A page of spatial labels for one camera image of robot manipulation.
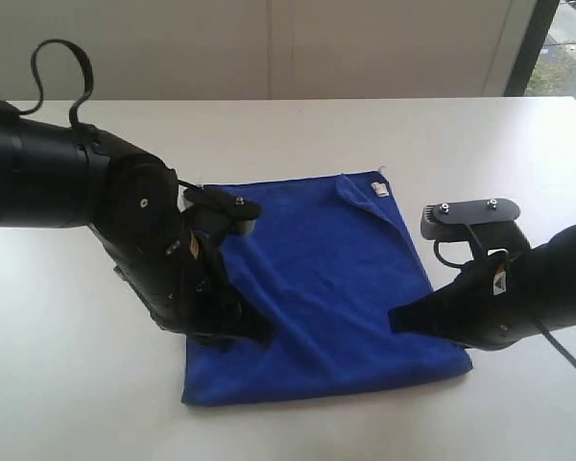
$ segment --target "blue towel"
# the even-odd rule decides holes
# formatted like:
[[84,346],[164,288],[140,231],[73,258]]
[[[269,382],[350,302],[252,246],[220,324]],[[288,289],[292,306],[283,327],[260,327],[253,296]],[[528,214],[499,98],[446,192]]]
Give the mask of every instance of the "blue towel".
[[263,206],[249,237],[223,253],[231,281],[275,323],[263,351],[188,341],[182,401],[215,406],[392,389],[471,369],[445,340],[391,333],[387,311],[431,285],[377,172],[226,186]]

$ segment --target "blue microfiber cloth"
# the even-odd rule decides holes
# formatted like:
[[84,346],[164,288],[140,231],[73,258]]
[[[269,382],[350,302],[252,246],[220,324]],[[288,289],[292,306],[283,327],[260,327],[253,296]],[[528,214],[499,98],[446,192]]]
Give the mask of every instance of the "blue microfiber cloth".
[[308,399],[392,389],[471,369],[445,340],[391,333],[389,308],[431,285],[392,194],[377,172],[226,186],[259,202],[249,237],[229,237],[231,281],[276,325],[263,351],[187,342],[182,401],[200,406]]

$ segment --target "white table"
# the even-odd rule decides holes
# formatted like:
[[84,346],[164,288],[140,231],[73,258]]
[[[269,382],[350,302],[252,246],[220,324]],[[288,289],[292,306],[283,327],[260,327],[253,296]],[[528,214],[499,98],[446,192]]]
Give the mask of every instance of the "white table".
[[[65,124],[67,108],[39,117]],[[82,119],[192,182],[384,165],[436,286],[455,272],[420,238],[426,204],[512,198],[534,245],[576,224],[568,98],[93,102]],[[576,328],[558,336],[576,353]],[[0,230],[0,460],[576,459],[564,359],[541,338],[470,354],[467,376],[410,389],[188,409],[182,337],[155,326],[90,232]]]

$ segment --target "tabletop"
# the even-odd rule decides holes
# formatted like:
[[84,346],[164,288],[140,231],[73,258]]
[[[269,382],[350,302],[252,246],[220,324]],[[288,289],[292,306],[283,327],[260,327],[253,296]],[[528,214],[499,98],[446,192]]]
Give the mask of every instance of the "tabletop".
[[[37,119],[65,125],[68,107]],[[383,167],[435,287],[456,271],[420,238],[427,204],[510,198],[534,246],[576,224],[570,98],[90,102],[81,118],[190,182]],[[0,460],[576,459],[576,372],[540,337],[470,352],[443,382],[188,408],[183,338],[112,267],[86,229],[0,229]],[[576,354],[576,328],[557,336]]]

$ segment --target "white wall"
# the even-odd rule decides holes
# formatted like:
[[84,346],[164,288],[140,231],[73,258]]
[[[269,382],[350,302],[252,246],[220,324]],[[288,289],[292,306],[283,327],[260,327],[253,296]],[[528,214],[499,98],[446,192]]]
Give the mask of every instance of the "white wall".
[[[34,99],[51,36],[90,54],[101,99],[500,95],[535,0],[0,0],[0,96]],[[49,98],[80,88],[47,49]]]

